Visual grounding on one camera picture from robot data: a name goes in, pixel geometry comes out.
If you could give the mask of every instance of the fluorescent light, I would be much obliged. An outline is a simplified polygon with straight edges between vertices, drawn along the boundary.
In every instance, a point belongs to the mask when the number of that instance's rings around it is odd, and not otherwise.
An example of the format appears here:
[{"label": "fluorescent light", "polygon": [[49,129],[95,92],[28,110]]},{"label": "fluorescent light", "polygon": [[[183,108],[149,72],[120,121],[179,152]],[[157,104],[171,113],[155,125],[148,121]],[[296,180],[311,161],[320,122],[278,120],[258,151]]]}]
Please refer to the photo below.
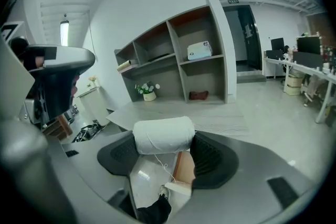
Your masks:
[{"label": "fluorescent light", "polygon": [[61,30],[61,45],[67,46],[68,45],[68,32],[69,32],[69,21],[65,20],[60,24]]}]

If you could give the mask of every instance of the small box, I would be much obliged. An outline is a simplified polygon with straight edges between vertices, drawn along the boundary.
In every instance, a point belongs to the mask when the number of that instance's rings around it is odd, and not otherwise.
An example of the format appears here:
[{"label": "small box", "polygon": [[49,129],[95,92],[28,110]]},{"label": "small box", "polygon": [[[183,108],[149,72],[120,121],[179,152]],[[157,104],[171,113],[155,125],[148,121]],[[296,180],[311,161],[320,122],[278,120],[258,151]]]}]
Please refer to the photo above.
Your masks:
[{"label": "small box", "polygon": [[290,87],[301,87],[302,80],[303,80],[302,78],[289,75],[287,85]]},{"label": "small box", "polygon": [[208,41],[195,43],[188,46],[188,60],[195,60],[212,56],[212,48]]},{"label": "small box", "polygon": [[288,95],[300,95],[301,87],[286,87],[286,94]]}]

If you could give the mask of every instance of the gray machine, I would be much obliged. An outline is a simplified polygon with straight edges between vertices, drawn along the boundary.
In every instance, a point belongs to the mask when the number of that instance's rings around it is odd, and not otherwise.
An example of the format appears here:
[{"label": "gray machine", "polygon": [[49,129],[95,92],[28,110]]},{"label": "gray machine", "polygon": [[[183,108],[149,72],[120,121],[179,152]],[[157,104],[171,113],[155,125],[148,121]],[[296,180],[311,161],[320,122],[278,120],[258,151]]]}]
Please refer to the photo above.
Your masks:
[{"label": "gray machine", "polygon": [[[74,76],[95,59],[81,48],[25,49],[34,51],[44,54],[45,63],[29,70],[35,92],[24,107],[37,124],[69,109]],[[129,180],[139,157],[132,131],[62,146],[55,138],[46,140],[31,123],[0,122],[0,161],[35,209],[55,223],[138,223]],[[171,223],[284,222],[314,192],[306,177],[258,145],[197,132],[191,155],[192,196]]]}]

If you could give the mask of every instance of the black cloth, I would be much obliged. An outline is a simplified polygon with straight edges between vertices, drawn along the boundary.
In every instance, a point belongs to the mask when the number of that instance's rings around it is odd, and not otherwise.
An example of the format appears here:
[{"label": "black cloth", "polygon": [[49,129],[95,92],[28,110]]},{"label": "black cloth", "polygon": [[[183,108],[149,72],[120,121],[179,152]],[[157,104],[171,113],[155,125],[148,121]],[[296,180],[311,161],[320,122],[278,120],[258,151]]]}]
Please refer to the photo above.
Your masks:
[{"label": "black cloth", "polygon": [[172,210],[168,200],[163,196],[150,207],[138,208],[138,219],[145,224],[162,224],[167,221]]}]

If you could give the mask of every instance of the computer monitor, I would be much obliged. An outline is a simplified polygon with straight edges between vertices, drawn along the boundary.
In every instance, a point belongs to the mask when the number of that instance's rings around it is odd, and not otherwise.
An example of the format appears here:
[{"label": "computer monitor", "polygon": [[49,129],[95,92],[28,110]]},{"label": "computer monitor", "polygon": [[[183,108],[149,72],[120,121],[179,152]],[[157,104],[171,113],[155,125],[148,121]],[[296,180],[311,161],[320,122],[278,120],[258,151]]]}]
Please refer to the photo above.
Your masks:
[{"label": "computer monitor", "polygon": [[285,43],[282,37],[271,39],[271,45],[272,45],[272,50],[281,50],[282,52],[285,51]]},{"label": "computer monitor", "polygon": [[296,39],[299,52],[321,54],[319,37],[298,37]]}]

